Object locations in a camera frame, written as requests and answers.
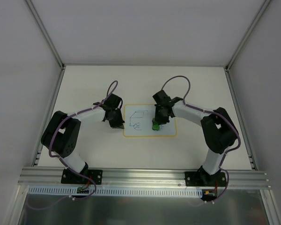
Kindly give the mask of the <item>green whiteboard eraser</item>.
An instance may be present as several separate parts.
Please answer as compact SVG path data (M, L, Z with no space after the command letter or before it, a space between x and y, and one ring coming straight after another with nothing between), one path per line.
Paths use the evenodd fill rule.
M153 123L152 129L153 129L154 131L159 131L159 130L160 130L160 125L159 125L158 122L155 120L155 118L152 119L152 123Z

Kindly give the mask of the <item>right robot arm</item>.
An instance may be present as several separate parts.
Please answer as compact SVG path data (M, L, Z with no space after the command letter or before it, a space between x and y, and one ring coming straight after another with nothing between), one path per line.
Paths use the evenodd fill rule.
M186 181L186 185L213 186L221 174L221 164L225 153L236 140L239 133L226 109L204 110L187 104L182 98L170 98L164 90L153 95L155 116L153 125L165 125L170 118L182 118L199 125L208 147L203 165Z

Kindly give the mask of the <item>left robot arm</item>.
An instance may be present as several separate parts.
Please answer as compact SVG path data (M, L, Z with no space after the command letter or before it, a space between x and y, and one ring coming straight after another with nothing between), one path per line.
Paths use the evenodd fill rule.
M61 178L63 184L90 184L90 179L96 179L95 172L91 172L88 164L74 150L81 123L108 121L111 128L124 129L122 105L121 97L110 94L103 102L96 102L91 108L72 115L62 111L53 114L41 137L41 144L48 149L51 157L57 156L66 164Z

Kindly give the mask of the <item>yellow-framed small whiteboard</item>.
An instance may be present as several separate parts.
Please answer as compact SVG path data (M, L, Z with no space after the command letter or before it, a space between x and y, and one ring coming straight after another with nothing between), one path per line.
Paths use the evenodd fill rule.
M159 130L153 129L153 118L155 116L154 105L125 105L124 137L175 137L177 126L174 118L170 122L160 125Z

